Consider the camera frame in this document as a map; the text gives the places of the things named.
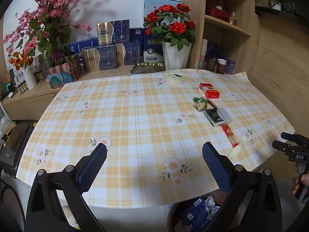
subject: white wall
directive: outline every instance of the white wall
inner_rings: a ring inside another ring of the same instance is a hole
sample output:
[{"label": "white wall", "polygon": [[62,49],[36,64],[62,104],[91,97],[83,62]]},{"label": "white wall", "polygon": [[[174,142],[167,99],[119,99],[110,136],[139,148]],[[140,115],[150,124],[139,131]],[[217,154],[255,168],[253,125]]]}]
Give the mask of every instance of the white wall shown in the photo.
[{"label": "white wall", "polygon": [[[37,5],[33,0],[13,0],[4,14],[3,35],[12,33],[18,26],[18,20],[15,18],[16,12],[20,16],[24,10],[33,11],[36,8]],[[100,22],[130,19],[131,28],[142,27],[143,9],[144,0],[81,0],[72,10],[71,19],[82,17],[83,23],[91,25],[93,30],[86,33],[74,29],[70,43],[96,37],[96,24]],[[8,45],[9,43],[4,45],[5,57],[7,57]]]}]

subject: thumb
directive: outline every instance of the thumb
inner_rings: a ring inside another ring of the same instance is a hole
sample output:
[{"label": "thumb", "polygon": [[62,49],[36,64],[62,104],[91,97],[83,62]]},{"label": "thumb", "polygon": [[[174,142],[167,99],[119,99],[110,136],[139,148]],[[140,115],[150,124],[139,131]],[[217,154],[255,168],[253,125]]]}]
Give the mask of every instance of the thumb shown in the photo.
[{"label": "thumb", "polygon": [[309,174],[304,174],[301,180],[304,185],[309,186]]}]

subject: red cigarette box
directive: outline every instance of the red cigarette box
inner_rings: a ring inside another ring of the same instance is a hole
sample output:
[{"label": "red cigarette box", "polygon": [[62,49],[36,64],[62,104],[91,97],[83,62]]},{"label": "red cigarette box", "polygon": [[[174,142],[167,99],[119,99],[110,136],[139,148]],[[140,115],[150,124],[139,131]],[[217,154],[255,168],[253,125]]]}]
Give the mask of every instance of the red cigarette box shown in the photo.
[{"label": "red cigarette box", "polygon": [[214,89],[212,84],[200,83],[200,90],[208,99],[217,99],[220,96],[220,93]]}]

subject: silver screw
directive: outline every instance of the silver screw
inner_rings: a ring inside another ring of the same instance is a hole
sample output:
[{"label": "silver screw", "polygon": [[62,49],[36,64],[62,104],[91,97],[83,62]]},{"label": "silver screw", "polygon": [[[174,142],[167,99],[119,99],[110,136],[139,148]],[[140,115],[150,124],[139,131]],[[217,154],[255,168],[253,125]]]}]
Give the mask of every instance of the silver screw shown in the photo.
[{"label": "silver screw", "polygon": [[236,169],[238,172],[241,172],[241,171],[244,169],[244,167],[243,167],[242,165],[236,165],[236,166],[235,166],[235,169]]},{"label": "silver screw", "polygon": [[69,165],[69,166],[66,166],[66,168],[65,168],[65,170],[67,171],[67,172],[71,172],[72,170],[73,170],[73,166],[72,165]]},{"label": "silver screw", "polygon": [[269,169],[265,169],[265,170],[264,170],[264,173],[265,173],[266,175],[271,175],[271,171],[270,171]]},{"label": "silver screw", "polygon": [[40,169],[39,171],[38,171],[38,175],[42,175],[44,173],[44,169]]}]

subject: tablecloth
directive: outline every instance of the tablecloth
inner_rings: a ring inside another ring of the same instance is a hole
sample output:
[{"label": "tablecloth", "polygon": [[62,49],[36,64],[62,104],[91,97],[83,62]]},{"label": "tablecloth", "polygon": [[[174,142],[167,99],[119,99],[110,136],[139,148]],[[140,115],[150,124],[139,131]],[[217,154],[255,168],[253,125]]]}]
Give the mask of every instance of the tablecloth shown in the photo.
[{"label": "tablecloth", "polygon": [[[175,73],[184,84],[166,81]],[[227,155],[231,143],[212,127],[192,100],[211,83],[213,100],[231,116],[229,124],[245,145],[232,161],[253,170],[268,159],[280,133],[294,133],[282,113],[248,80],[246,73],[219,75],[183,69],[109,77],[66,84],[35,127],[22,155],[17,178],[32,185],[36,172],[62,171],[89,155],[99,142],[108,156],[89,192],[88,205],[141,208],[206,194],[218,186],[202,158],[210,141]]]}]

